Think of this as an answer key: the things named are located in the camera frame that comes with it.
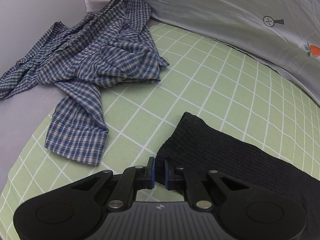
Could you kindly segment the black ribbed knit garment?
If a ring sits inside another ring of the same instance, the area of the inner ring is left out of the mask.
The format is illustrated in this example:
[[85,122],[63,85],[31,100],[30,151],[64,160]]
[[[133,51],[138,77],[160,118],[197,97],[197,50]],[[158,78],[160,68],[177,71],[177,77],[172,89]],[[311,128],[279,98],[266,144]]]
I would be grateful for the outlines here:
[[201,176],[217,170],[295,200],[307,215],[301,238],[319,239],[319,180],[292,164],[215,130],[188,112],[157,152],[156,180],[161,184],[166,159]]

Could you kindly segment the green grid bed sheet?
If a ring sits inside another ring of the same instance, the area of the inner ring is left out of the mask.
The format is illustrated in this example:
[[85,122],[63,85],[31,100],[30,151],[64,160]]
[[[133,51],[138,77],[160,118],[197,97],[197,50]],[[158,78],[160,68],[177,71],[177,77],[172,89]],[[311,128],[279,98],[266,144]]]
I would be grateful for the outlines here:
[[319,178],[319,106],[270,67],[227,45],[167,24],[151,27],[169,66],[161,81],[101,91],[109,129],[99,166],[70,161],[44,147],[55,87],[31,104],[31,135],[1,181],[1,239],[17,239],[12,217],[25,200],[104,169],[144,165],[171,136],[183,113],[250,143]]

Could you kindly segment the blue plaid shirt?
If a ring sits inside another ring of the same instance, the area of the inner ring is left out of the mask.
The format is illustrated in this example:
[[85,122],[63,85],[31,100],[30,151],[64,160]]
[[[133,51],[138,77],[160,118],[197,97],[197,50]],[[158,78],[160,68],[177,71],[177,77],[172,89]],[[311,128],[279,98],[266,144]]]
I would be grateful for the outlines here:
[[111,0],[78,24],[54,23],[1,77],[1,98],[36,85],[65,92],[52,116],[45,148],[73,161],[100,164],[108,136],[100,91],[122,83],[160,80],[168,66],[148,29],[143,0]]

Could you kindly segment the grey carrot print pillow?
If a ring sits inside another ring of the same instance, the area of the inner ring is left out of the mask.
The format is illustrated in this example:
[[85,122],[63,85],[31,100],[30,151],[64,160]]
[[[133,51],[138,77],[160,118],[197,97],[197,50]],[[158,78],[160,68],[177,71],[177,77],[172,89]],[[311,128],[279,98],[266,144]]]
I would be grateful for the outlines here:
[[[99,11],[110,0],[85,0]],[[319,0],[144,0],[153,18],[251,54],[319,100]]]

